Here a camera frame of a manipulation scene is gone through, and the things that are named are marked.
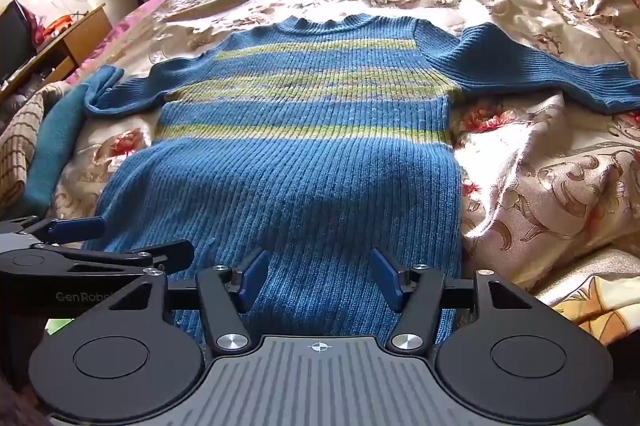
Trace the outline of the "wooden bedside cabinet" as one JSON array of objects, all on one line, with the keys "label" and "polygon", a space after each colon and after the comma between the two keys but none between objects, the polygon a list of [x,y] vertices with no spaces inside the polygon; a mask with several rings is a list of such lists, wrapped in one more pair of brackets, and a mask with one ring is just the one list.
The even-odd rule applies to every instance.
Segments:
[{"label": "wooden bedside cabinet", "polygon": [[43,86],[65,80],[80,65],[112,30],[112,24],[102,3],[73,22],[62,34],[51,39],[34,57],[1,83],[1,103],[23,88],[34,74],[49,71]]}]

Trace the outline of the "teal folded garment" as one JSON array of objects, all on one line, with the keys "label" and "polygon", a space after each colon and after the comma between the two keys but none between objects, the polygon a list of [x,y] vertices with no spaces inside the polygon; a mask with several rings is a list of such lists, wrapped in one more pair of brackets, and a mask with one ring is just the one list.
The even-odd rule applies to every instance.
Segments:
[{"label": "teal folded garment", "polygon": [[70,92],[64,93],[48,110],[37,132],[25,190],[15,204],[17,216],[42,217],[46,214],[58,178],[73,154],[86,119],[111,117],[117,112],[113,107],[99,107],[98,102],[122,77],[122,68],[102,66],[88,79],[73,86]]}]

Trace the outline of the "blue striped knit sweater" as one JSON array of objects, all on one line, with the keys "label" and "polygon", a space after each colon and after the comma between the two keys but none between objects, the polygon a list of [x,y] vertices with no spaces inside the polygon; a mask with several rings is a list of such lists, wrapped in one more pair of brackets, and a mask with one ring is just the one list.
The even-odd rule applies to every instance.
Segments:
[{"label": "blue striped knit sweater", "polygon": [[566,63],[491,24],[453,36],[367,15],[289,18],[141,78],[104,66],[85,88],[91,118],[160,114],[151,145],[104,186],[106,229],[90,247],[186,239],[191,273],[267,250],[268,281],[244,317],[255,336],[388,338],[396,316],[371,279],[375,247],[459,274],[454,103],[552,89],[603,114],[639,104],[623,63]]}]

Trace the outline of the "beige checked cloth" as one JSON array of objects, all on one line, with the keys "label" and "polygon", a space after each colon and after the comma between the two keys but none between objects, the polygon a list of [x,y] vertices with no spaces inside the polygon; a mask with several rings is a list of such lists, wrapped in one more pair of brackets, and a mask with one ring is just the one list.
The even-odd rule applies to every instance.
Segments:
[{"label": "beige checked cloth", "polygon": [[17,111],[1,134],[1,213],[24,193],[44,116],[71,89],[72,86],[64,81],[47,84]]}]

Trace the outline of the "cream fleece blanket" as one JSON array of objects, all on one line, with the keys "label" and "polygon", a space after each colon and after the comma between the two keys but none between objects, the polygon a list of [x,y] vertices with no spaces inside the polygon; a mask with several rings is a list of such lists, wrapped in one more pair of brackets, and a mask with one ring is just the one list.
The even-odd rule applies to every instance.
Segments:
[{"label": "cream fleece blanket", "polygon": [[555,272],[535,296],[608,346],[639,329],[639,257],[605,247]]}]

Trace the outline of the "floral satin bedspread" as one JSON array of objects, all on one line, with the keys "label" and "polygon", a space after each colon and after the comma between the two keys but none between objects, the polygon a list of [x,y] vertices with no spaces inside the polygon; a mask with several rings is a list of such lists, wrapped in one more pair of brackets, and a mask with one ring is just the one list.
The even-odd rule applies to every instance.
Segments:
[{"label": "floral satin bedspread", "polygon": [[[81,65],[143,76],[229,32],[352,14],[411,15],[450,34],[482,22],[570,63],[639,66],[639,0],[152,0]],[[602,116],[561,94],[485,98],[452,115],[462,168],[465,267],[535,290],[605,247],[639,257],[639,116]]]}]

